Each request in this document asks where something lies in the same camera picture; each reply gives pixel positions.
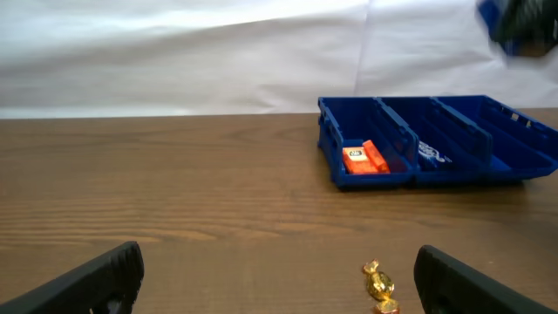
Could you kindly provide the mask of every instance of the orange packet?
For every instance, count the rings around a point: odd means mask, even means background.
[[[344,147],[343,163],[350,174],[376,174],[378,172],[368,159],[363,147]]]
[[[382,157],[382,154],[378,151],[374,143],[372,143],[371,140],[367,140],[363,143],[363,147],[366,156],[368,156],[372,165],[376,167],[378,172],[382,174],[389,174],[390,168],[387,166],[387,162],[384,157]]]

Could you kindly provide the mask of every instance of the blue tray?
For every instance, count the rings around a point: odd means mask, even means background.
[[[338,187],[518,181],[558,168],[558,132],[486,96],[320,98],[320,146]],[[348,174],[343,147],[372,140],[390,174]],[[453,161],[418,163],[422,140]]]

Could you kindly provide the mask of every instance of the white sheet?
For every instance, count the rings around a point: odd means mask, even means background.
[[[474,6],[3,0],[0,118],[306,113],[329,95],[557,106],[558,49],[546,62],[506,61]]]

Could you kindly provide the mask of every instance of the gold candy wrapper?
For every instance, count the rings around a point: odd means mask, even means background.
[[[399,303],[391,298],[395,285],[383,271],[377,270],[378,265],[379,262],[375,259],[363,266],[363,273],[366,275],[366,291],[379,301],[372,312],[374,314],[399,314]]]

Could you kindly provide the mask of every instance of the table surface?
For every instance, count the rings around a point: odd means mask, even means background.
[[[558,127],[558,109],[525,112]],[[420,313],[412,268],[431,244],[558,310],[558,174],[342,193],[316,122],[0,121],[0,302],[136,240],[136,314],[365,313],[372,258],[402,310]]]

